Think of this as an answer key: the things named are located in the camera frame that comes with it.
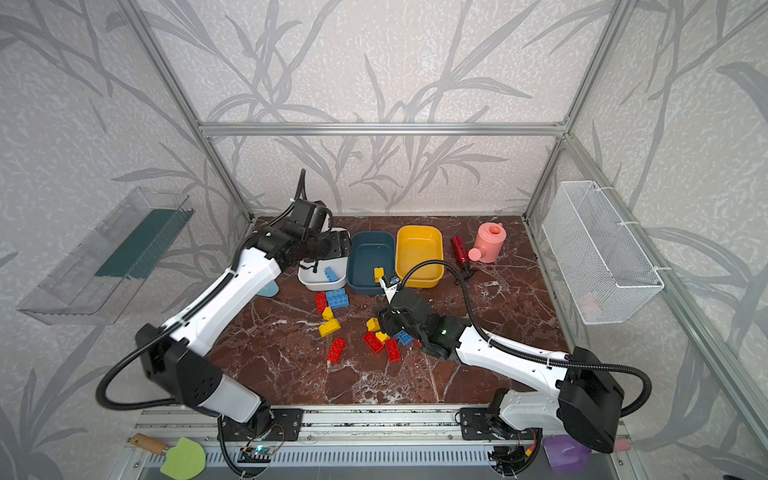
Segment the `yellow long lego brick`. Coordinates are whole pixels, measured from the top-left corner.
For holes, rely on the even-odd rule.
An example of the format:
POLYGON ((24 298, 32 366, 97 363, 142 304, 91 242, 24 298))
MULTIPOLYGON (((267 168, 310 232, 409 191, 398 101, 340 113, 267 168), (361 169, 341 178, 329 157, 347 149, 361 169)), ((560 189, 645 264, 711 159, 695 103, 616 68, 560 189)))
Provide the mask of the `yellow long lego brick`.
POLYGON ((322 338, 327 337, 327 336, 329 336, 329 335, 339 331, 340 329, 341 329, 341 324, 335 318, 332 318, 330 320, 327 320, 327 321, 323 322, 318 327, 319 334, 320 334, 320 336, 322 338))

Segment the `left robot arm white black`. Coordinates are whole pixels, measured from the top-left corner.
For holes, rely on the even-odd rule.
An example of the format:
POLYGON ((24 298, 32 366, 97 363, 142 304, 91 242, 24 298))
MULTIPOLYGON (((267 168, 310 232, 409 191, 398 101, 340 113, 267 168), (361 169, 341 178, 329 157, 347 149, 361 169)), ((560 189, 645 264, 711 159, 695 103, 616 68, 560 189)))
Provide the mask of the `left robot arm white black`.
POLYGON ((308 199, 301 174, 289 206, 243 238, 231 265, 211 286, 161 326, 146 324, 136 333, 136 349, 97 385, 97 403, 112 411, 184 405, 216 417, 220 425, 238 424, 255 437, 267 434, 275 422, 269 402, 224 374, 207 355, 240 311, 282 273, 340 253, 342 233, 333 230, 332 221, 323 202, 308 199), (135 360, 166 398, 132 403, 109 398, 112 381, 135 360))

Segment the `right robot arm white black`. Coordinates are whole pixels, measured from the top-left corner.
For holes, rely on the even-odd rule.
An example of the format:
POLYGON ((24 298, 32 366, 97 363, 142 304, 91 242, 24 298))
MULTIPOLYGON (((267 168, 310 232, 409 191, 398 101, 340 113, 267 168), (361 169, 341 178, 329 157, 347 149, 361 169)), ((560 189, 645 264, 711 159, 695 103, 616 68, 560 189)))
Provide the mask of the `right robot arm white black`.
POLYGON ((528 386, 526 392, 494 395, 485 413, 494 435, 563 430, 592 450, 613 452, 620 419, 650 399, 650 377, 635 367, 603 363, 582 347, 549 351, 490 333, 479 325, 462 274, 454 266, 448 269, 461 289, 466 316, 438 313, 406 278, 391 282, 380 277, 388 304, 376 316, 384 332, 409 335, 428 356, 528 386))

